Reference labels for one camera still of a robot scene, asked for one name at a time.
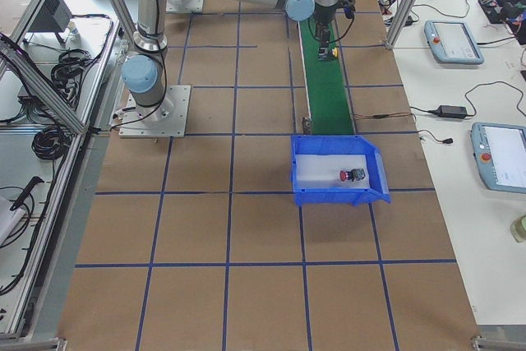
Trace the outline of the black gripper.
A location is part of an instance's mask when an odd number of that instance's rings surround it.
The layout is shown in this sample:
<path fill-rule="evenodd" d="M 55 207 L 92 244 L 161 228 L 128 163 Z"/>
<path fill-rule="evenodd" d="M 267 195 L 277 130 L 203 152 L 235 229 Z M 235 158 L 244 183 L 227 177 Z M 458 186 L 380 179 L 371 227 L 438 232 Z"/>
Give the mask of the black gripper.
<path fill-rule="evenodd" d="M 335 18 L 336 4 L 324 6 L 315 3 L 313 14 L 315 26 L 315 37 L 319 40 L 319 51 L 326 52 L 330 42 L 330 24 Z"/>

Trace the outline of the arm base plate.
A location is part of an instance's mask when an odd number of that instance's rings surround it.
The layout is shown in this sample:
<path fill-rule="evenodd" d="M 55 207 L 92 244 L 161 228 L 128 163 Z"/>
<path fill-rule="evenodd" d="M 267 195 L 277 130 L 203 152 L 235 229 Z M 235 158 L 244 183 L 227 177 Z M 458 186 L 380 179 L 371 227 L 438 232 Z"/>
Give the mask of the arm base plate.
<path fill-rule="evenodd" d="M 166 12 L 168 14 L 201 14 L 204 0 L 167 0 Z"/>
<path fill-rule="evenodd" d="M 127 107 L 133 109 L 122 114 L 124 126 L 119 128 L 118 135 L 121 138 L 184 137 L 190 95 L 189 85 L 170 85 L 164 102 L 154 113 L 144 118 L 154 108 L 137 106 L 132 94 L 129 94 Z"/>

